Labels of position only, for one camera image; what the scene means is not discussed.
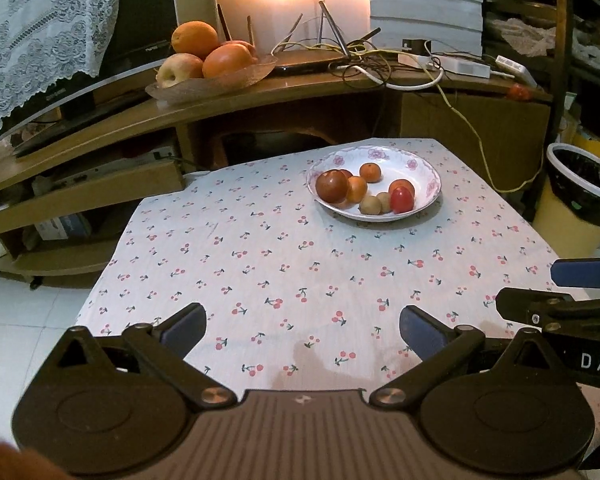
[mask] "tv screen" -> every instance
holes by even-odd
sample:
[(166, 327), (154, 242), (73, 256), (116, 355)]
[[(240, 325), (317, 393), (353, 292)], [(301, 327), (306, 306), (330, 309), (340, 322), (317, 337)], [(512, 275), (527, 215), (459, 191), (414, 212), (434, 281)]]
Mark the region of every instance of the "tv screen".
[(77, 73), (70, 79), (58, 80), (4, 118), (0, 138), (98, 86), (159, 65), (171, 54), (171, 33), (176, 27), (173, 0), (120, 0), (116, 27), (99, 75)]

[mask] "metal screw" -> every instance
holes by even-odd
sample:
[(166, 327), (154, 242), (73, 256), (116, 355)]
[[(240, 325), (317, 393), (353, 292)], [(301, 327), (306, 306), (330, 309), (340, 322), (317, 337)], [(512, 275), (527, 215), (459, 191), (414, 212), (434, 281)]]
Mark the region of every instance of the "metal screw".
[(206, 404), (224, 404), (231, 399), (231, 392), (222, 386), (212, 386), (202, 390), (201, 397)]
[(381, 404), (399, 404), (407, 395), (400, 388), (383, 388), (376, 393), (376, 400)]

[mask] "yellow trash can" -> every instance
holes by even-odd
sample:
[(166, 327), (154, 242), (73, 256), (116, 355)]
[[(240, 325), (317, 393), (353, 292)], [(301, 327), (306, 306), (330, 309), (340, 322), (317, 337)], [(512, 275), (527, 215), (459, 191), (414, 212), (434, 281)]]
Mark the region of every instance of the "yellow trash can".
[(600, 158), (555, 143), (546, 170), (533, 228), (560, 258), (588, 258), (600, 245)]

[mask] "white slatted panel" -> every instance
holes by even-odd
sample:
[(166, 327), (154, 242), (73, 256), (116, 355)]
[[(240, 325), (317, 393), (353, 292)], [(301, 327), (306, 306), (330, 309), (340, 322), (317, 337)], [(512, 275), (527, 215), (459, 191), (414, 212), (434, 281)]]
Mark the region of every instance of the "white slatted panel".
[(370, 4), (371, 27), (382, 28), (373, 40), (376, 46), (400, 48), (402, 38), (429, 38), (436, 51), (482, 53), (482, 0), (370, 0)]

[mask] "floor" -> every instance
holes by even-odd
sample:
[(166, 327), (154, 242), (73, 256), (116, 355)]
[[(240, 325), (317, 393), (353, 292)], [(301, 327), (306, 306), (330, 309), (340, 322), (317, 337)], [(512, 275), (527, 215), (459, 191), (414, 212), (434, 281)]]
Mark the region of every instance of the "floor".
[(90, 288), (29, 285), (0, 278), (0, 440), (14, 442), (11, 413)]

